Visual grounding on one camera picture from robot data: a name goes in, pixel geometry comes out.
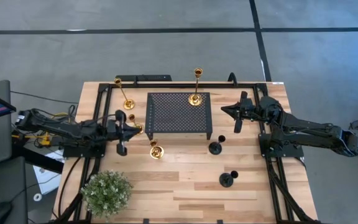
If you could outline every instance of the black mesh platform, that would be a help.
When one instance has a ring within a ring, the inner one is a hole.
[[[193,93],[149,93],[145,132],[149,139],[153,133],[206,133],[212,134],[211,98],[199,93],[203,101],[192,106],[188,97]]]

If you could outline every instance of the wooden table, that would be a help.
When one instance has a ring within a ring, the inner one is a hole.
[[[99,84],[84,83],[77,121],[92,119]],[[267,83],[267,88],[269,96],[277,99],[284,110],[290,112],[284,84]],[[193,89],[126,88],[124,91],[128,98],[135,100],[135,108],[125,110],[122,107],[124,97],[119,89],[114,88],[109,113],[116,110],[123,110],[127,115],[133,113],[137,123],[144,124],[148,92],[190,92]],[[260,155],[257,140],[259,124],[244,120],[241,133],[235,134],[233,119],[221,110],[222,106],[239,101],[241,91],[247,91],[249,98],[254,100],[252,89],[201,88],[200,91],[211,93],[213,133],[210,141],[206,140],[205,134],[156,134],[154,138],[158,139],[158,144],[165,150],[161,160],[149,156],[150,146],[146,134],[135,136],[127,143],[128,155],[125,157],[116,153],[116,142],[108,144],[100,171],[122,171],[134,186],[129,208],[111,217],[110,222],[142,223],[144,218],[149,218],[150,223],[216,223],[216,220],[226,223],[275,223],[266,163]],[[106,96],[103,96],[101,113],[105,99]],[[214,156],[209,153],[208,145],[217,141],[219,135],[225,135],[226,141],[222,143],[222,153]],[[63,182],[75,160],[71,158],[65,163],[55,201],[55,213]],[[62,210],[78,192],[83,161],[81,159],[68,179]],[[317,219],[305,168],[294,158],[283,158],[283,163],[290,193],[307,215]],[[239,173],[233,186],[220,186],[219,176],[232,170]],[[281,193],[279,199],[283,219],[286,219]],[[83,204],[81,218],[85,217],[85,207]],[[93,217],[92,222],[104,223],[105,220]]]

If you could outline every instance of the brass candle holder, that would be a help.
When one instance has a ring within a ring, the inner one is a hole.
[[[121,87],[121,79],[120,78],[115,78],[114,79],[114,84],[116,84],[119,87],[119,89],[122,91],[122,94],[124,95],[124,98],[125,98],[124,108],[126,110],[130,110],[130,109],[134,108],[135,107],[135,101],[127,99],[127,96],[125,95],[124,90]]]
[[[150,146],[152,147],[150,150],[150,156],[153,159],[161,159],[164,155],[164,149],[161,146],[157,145],[157,140],[151,140]]]
[[[201,75],[203,74],[203,70],[200,68],[196,68],[194,69],[194,74],[196,77],[196,92],[189,96],[189,103],[193,106],[198,106],[203,101],[202,97],[199,94],[197,94],[198,79],[200,79]]]
[[[142,134],[142,133],[144,132],[144,126],[143,126],[142,124],[137,124],[137,123],[135,122],[135,115],[134,115],[134,114],[130,114],[130,115],[128,116],[128,118],[129,118],[129,121],[132,121],[132,122],[134,123],[135,127],[137,127],[137,128],[140,129],[140,132],[137,133],[136,135]]]

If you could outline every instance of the gray concrete floor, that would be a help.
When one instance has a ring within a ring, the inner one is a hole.
[[[256,3],[262,27],[358,27],[356,0]],[[158,27],[253,27],[253,22],[246,0],[0,0],[0,30]],[[285,82],[295,116],[342,128],[358,119],[358,32],[263,38],[272,80]],[[204,69],[203,80],[225,80],[230,72],[238,80],[264,80],[254,33],[0,35],[0,80],[10,80],[15,91],[68,101],[78,101],[85,81],[128,74],[192,80],[194,67]],[[12,95],[12,104],[50,112],[68,106],[20,95]],[[311,147],[305,154],[319,219],[358,223],[358,158]],[[28,184],[35,181],[31,175]],[[46,222],[55,194],[40,203],[29,200],[29,217]]]

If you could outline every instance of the green plant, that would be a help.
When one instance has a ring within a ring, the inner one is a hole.
[[[97,217],[108,218],[128,206],[131,188],[122,172],[103,171],[92,175],[90,181],[81,188],[88,211]]]

